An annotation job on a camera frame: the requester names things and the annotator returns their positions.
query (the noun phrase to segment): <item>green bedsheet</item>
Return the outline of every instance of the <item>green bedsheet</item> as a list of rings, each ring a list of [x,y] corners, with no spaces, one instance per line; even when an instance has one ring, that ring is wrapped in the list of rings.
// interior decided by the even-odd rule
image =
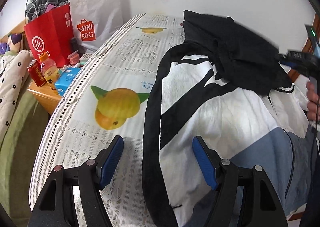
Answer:
[[[31,215],[30,179],[49,118],[27,91],[30,81],[28,78],[19,93],[12,121],[0,147],[0,202],[17,227],[26,227]]]

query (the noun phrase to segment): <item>red paper bag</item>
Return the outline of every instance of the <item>red paper bag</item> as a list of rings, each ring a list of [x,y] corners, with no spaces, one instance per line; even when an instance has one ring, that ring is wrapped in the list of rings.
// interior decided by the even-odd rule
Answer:
[[[74,37],[69,4],[40,15],[28,23],[24,31],[33,57],[38,61],[40,54],[47,51],[58,67],[69,64],[70,39]]]

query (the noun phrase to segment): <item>miniso bag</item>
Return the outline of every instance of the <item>miniso bag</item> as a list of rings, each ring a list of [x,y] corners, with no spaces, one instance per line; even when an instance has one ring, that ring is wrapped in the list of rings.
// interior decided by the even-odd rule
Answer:
[[[69,0],[73,32],[94,53],[123,25],[120,0]]]

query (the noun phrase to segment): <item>purple cloth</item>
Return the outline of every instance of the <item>purple cloth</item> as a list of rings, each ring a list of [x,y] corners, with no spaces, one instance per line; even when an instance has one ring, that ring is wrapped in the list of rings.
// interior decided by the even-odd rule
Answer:
[[[16,44],[18,42],[21,42],[22,34],[11,34],[11,41],[13,44]]]
[[[7,43],[0,42],[0,54],[4,54],[7,51]]]
[[[45,12],[44,12],[44,13],[49,12],[49,11],[50,11],[50,10],[52,10],[53,8],[55,8],[55,6],[54,6],[54,5],[52,5],[52,4],[49,4],[49,5],[47,6],[47,9],[45,10]]]

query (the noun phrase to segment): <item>orange bottle cap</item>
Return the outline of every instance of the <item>orange bottle cap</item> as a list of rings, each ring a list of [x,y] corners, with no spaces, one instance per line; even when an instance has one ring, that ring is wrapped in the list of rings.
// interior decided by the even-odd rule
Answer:
[[[47,54],[46,51],[43,52],[42,54],[40,54],[40,56],[39,56],[39,60],[40,60],[41,62],[44,62],[47,58],[48,58],[48,54]]]

